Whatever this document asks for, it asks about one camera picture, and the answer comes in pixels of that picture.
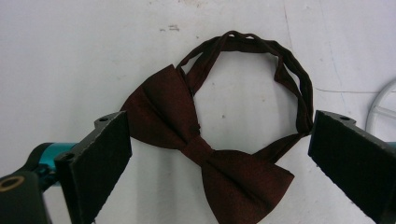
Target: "screw hole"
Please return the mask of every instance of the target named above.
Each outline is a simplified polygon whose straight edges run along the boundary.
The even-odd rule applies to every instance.
[[[15,189],[21,183],[23,183],[24,177],[21,175],[12,176],[7,179],[4,179],[0,182],[0,192],[5,192],[10,189]]]
[[[340,119],[341,120],[350,120],[350,118],[347,118],[347,117],[341,117]]]

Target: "white table surface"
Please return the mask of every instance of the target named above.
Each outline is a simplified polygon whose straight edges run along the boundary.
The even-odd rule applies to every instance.
[[[0,176],[41,143],[80,141],[147,77],[229,30],[290,49],[311,76],[315,109],[364,128],[376,94],[396,78],[395,11],[391,0],[0,1]],[[296,100],[272,80],[275,61],[220,55],[195,96],[213,148],[252,153],[295,132]],[[395,123],[379,122],[379,137],[395,140]],[[309,139],[277,163],[296,177],[260,223],[374,223],[307,156]],[[96,223],[217,223],[196,164],[178,151],[132,146]],[[62,189],[44,195],[53,222],[70,223]]]

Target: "fabric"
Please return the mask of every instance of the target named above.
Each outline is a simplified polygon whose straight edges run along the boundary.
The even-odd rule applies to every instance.
[[[270,53],[277,57],[275,81],[298,100],[297,133],[252,155],[238,150],[215,150],[200,136],[193,95],[204,84],[221,51]],[[185,74],[181,67],[199,54]],[[300,79],[299,87],[285,65]],[[156,147],[178,149],[201,166],[205,196],[220,224],[251,224],[276,207],[294,178],[275,162],[310,134],[312,101],[309,76],[290,51],[275,41],[230,31],[198,46],[176,68],[169,65],[149,77],[128,97],[121,110],[127,111],[133,138]]]

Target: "bow tie strap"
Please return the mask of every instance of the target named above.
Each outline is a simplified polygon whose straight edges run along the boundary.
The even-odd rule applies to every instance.
[[[253,156],[263,161],[275,163],[303,137],[305,137],[304,133],[295,133],[283,137],[271,143],[262,150],[257,151],[253,154]]]
[[[250,53],[271,53],[278,58],[275,81],[286,87],[298,99],[296,128],[299,133],[309,134],[313,126],[312,83],[309,75],[301,67],[291,52],[275,41],[263,40],[253,34],[230,31],[223,36],[212,38],[193,49],[177,66],[177,71],[185,75],[181,66],[202,53],[191,70],[185,75],[186,84],[195,94],[204,84],[210,69],[222,51]],[[300,88],[289,74],[285,65],[300,79]]]
[[[212,147],[200,136],[196,136],[180,150],[190,160],[197,163],[199,166],[207,161],[210,155],[215,151]]]

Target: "bow tie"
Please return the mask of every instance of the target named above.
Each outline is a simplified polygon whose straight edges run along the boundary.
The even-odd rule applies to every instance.
[[[238,150],[215,150],[201,136],[193,95],[203,85],[221,51],[271,53],[278,58],[275,81],[298,100],[297,133],[283,137],[250,155]],[[186,75],[181,68],[202,53]],[[289,70],[300,79],[297,87]],[[180,150],[202,168],[205,196],[221,224],[253,224],[279,203],[294,176],[275,165],[312,128],[312,84],[290,51],[275,41],[235,31],[207,40],[175,68],[165,67],[149,77],[127,99],[133,138],[156,147]]]

